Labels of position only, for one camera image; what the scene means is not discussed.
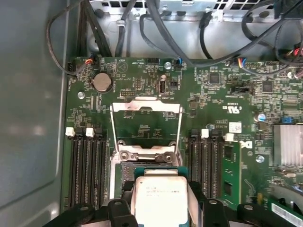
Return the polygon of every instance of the silver heatsink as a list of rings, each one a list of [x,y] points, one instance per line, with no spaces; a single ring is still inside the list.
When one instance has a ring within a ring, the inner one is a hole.
[[[302,166],[303,125],[274,125],[274,163]]]

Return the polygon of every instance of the expansion slot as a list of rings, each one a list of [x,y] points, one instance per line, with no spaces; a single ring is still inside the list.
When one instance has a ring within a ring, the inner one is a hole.
[[[71,142],[69,205],[88,203],[99,209],[106,199],[106,142],[97,133],[94,138],[76,135]]]

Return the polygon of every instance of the cable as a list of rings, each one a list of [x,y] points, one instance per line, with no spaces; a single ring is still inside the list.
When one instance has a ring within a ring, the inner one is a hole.
[[[285,13],[285,17],[293,11],[294,8],[298,7],[301,3],[303,2],[303,0],[300,0],[299,2],[297,2],[296,4],[294,4],[286,13]],[[273,26],[271,26],[268,30],[266,30],[265,32],[263,32],[260,36],[258,36],[254,41],[252,41],[251,43],[247,44],[246,46],[240,48],[239,50],[228,54],[224,57],[215,59],[215,60],[210,60],[210,61],[206,61],[206,62],[195,62],[195,61],[191,61],[185,54],[184,52],[179,48],[179,46],[176,44],[176,42],[173,40],[172,36],[170,35],[169,31],[167,30],[167,28],[165,27],[163,21],[161,20],[161,17],[159,15],[159,12],[157,10],[156,7],[156,3],[155,1],[150,0],[149,1],[149,10],[150,10],[150,14],[151,17],[154,19],[155,24],[157,26],[157,29],[159,30],[161,36],[164,38],[164,40],[166,41],[166,43],[172,48],[172,50],[180,56],[180,58],[182,58],[187,65],[189,66],[195,66],[198,68],[203,68],[203,67],[209,67],[209,66],[213,66],[216,65],[220,62],[223,61],[227,61],[231,58],[236,58],[238,56],[240,56],[241,54],[243,54],[244,52],[250,50],[252,47],[254,47],[258,42],[260,42],[262,39],[264,39],[266,36],[268,36],[270,33],[272,33],[273,31],[275,31],[277,28],[279,28],[282,24],[284,24],[284,22],[286,22],[287,20],[285,18],[280,19],[278,22],[276,22],[275,24],[273,24]]]
[[[205,57],[207,59],[213,59],[210,55],[210,53],[208,52],[205,42],[204,42],[204,33],[205,33],[205,29],[206,27],[209,25],[210,20],[212,19],[212,12],[207,12],[204,13],[200,23],[199,23],[199,28],[200,28],[200,46],[202,48],[202,51],[205,55]]]
[[[242,31],[245,34],[245,36],[253,41],[257,38],[257,36],[255,36],[247,27],[247,18],[249,17],[249,15],[252,13],[253,10],[261,8],[263,6],[266,5],[273,5],[275,3],[274,0],[265,0],[265,1],[261,1],[258,4],[254,5],[253,7],[251,7],[246,14],[244,15],[243,19],[242,19],[242,23],[241,23],[241,27],[242,27]],[[266,42],[264,40],[261,40],[259,42],[260,45],[267,47],[268,49],[270,49],[271,51],[273,51],[274,47],[272,44],[270,44],[269,42]]]
[[[275,37],[275,52],[276,50],[278,50],[278,43],[279,43],[279,37],[281,35],[281,31],[282,31],[282,28],[283,28],[284,25],[281,25],[276,33],[276,37]],[[248,73],[251,73],[251,74],[254,74],[256,76],[272,76],[272,75],[276,75],[280,72],[283,72],[285,71],[287,68],[290,67],[289,64],[285,65],[284,67],[282,67],[281,69],[279,70],[276,70],[276,71],[273,71],[273,72],[256,72],[256,71],[252,71],[252,70],[249,70],[247,68],[245,68],[245,63],[246,63],[246,60],[242,62],[242,65],[239,67],[245,71],[245,72],[248,72]]]
[[[88,23],[91,27],[91,30],[94,34],[98,49],[100,54],[103,57],[112,57],[112,53],[110,51],[109,45],[107,43],[104,32],[97,20],[97,16],[92,8],[89,0],[84,0],[84,11],[88,20]]]
[[[283,26],[281,26],[281,27],[279,28],[278,32],[277,32],[276,43],[278,43],[278,40],[279,40],[279,37],[280,37],[280,33],[281,33],[281,30],[282,30],[282,27],[283,27]],[[298,27],[298,29],[299,29],[299,31],[300,31],[300,37],[301,37],[301,45],[300,45],[300,50],[299,50],[299,51],[301,52],[302,49],[303,49],[303,28],[302,28],[302,26],[301,26],[301,24],[300,24],[299,21],[297,21],[297,27]],[[294,62],[294,61],[297,61],[297,60],[299,59],[299,57],[300,57],[299,54],[298,54],[297,57],[296,57],[295,59],[293,59],[292,61],[288,61],[288,60],[285,60],[285,59],[283,59],[282,57],[279,56],[278,47],[276,47],[276,48],[275,48],[275,55],[276,55],[276,58],[277,58],[280,62],[282,62],[282,63],[284,63],[284,64],[289,64],[289,65],[292,65],[292,66],[303,66],[303,62]]]
[[[300,37],[301,37],[301,47],[298,48],[298,52],[301,50],[302,51],[302,47],[303,47],[303,29],[301,27],[301,24],[299,21],[296,22],[297,23],[297,27],[300,31]],[[280,38],[280,35],[281,35],[281,32],[282,32],[282,28],[284,27],[284,25],[281,25],[276,33],[276,37],[275,37],[275,54],[276,54],[276,57],[277,59],[282,59],[280,56],[279,56],[279,52],[278,52],[278,45],[279,45],[279,38]],[[292,61],[295,61],[299,58],[299,54],[296,56],[295,59],[293,59]],[[242,68],[245,72],[248,72],[248,73],[251,73],[251,74],[255,74],[257,76],[270,76],[270,75],[275,75],[275,74],[278,74],[280,72],[283,72],[285,71],[287,68],[289,68],[292,64],[294,64],[294,62],[292,61],[287,61],[287,60],[284,60],[282,59],[283,61],[281,61],[282,63],[286,63],[286,65],[279,69],[279,70],[276,70],[276,71],[273,71],[273,72],[264,72],[264,73],[260,73],[260,72],[255,72],[255,71],[251,71],[247,68],[245,68],[245,61],[246,59],[243,60],[242,62],[242,65],[239,64],[239,67]]]
[[[167,16],[169,13],[170,13],[170,12],[167,12],[167,11],[166,11],[166,12],[161,13],[160,16],[161,16],[161,17],[164,17],[164,16]],[[167,54],[167,51],[165,51],[165,50],[163,50],[163,49],[157,47],[156,44],[154,44],[154,43],[145,35],[145,33],[144,33],[144,19],[145,19],[145,18],[149,18],[149,17],[151,17],[149,14],[143,14],[143,15],[140,16],[140,19],[139,19],[139,28],[140,28],[141,37],[142,37],[142,39],[145,41],[145,43],[146,43],[149,47],[151,47],[151,48],[153,48],[153,49],[155,49],[155,50],[157,50],[157,51],[159,51],[159,52],[161,52],[161,53]]]
[[[136,2],[137,2],[137,0],[130,0],[128,2],[126,9],[125,9],[124,13],[121,16],[121,20],[126,21],[126,19],[128,18],[132,8],[135,6]],[[124,38],[125,38],[125,27],[120,26],[119,27],[119,35],[118,35],[118,43],[117,43],[116,51],[115,51],[115,57],[121,57],[121,55],[122,55]]]
[[[76,78],[76,75],[81,72],[85,67],[86,67],[86,63],[82,64],[76,71],[70,72],[68,70],[66,70],[58,61],[58,59],[56,58],[56,55],[53,52],[53,46],[52,46],[52,41],[51,41],[51,26],[53,24],[53,22],[59,18],[60,16],[62,16],[64,13],[70,11],[71,9],[75,8],[76,6],[78,6],[83,0],[79,0],[71,5],[69,5],[68,7],[66,7],[65,9],[63,9],[62,11],[60,11],[58,14],[56,14],[54,17],[52,17],[51,19],[48,20],[47,24],[46,24],[46,43],[47,43],[47,47],[48,47],[48,51],[51,54],[51,57],[53,59],[53,61],[55,62],[55,64],[58,66],[58,68],[60,68],[64,73],[66,73],[67,77],[70,78]]]

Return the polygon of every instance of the metal retention bracket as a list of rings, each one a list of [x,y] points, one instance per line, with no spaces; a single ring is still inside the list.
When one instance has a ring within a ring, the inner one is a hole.
[[[110,105],[110,118],[113,127],[116,152],[119,152],[119,146],[117,143],[114,113],[119,111],[140,111],[144,108],[150,108],[152,111],[155,112],[173,112],[175,114],[179,114],[176,147],[175,147],[175,154],[176,154],[179,144],[183,108],[181,107],[180,104],[163,103],[162,101],[158,100],[155,97],[136,97],[134,100],[132,100],[129,103],[112,103]]]

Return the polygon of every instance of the gray metal panel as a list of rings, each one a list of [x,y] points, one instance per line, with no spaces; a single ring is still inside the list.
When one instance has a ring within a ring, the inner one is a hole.
[[[110,49],[113,53],[115,52],[118,38],[118,26],[116,25],[116,21],[119,20],[120,17],[121,15],[107,15],[98,20],[106,33]],[[189,58],[205,58],[199,42],[200,29],[198,28],[198,21],[190,21],[190,19],[186,19],[185,21],[166,20],[164,21],[164,24],[171,32],[171,35],[175,38],[177,44],[188,55]],[[248,24],[248,27],[256,35],[260,35],[271,25],[271,23],[250,23]],[[145,21],[144,31],[145,34],[159,47],[167,50],[167,53],[170,52],[169,47],[162,39],[153,21]],[[274,38],[275,33],[272,33],[266,38],[266,40],[273,43]],[[292,48],[293,44],[299,42],[299,40],[300,37],[296,26],[293,23],[287,24],[281,33],[279,46],[284,48]],[[219,58],[230,54],[233,51],[245,46],[249,42],[250,40],[245,37],[241,29],[241,24],[238,22],[211,22],[205,30],[205,44],[213,58]],[[95,43],[95,39],[90,28],[88,29],[88,48],[91,52],[98,52],[98,47]],[[131,20],[127,22],[126,26],[123,56],[162,58],[172,57],[168,54],[157,52],[144,42],[140,36],[139,22],[133,14],[131,14]],[[271,53],[269,53],[268,49],[261,45],[257,45],[249,50],[247,53],[245,53],[245,56],[249,57],[250,60],[273,59],[273,56]]]
[[[40,227],[59,213],[63,79],[47,51],[45,25],[49,17],[66,5],[65,0],[1,2],[3,227]],[[66,22],[66,17],[61,17],[52,28],[53,45],[61,60],[66,54]]]

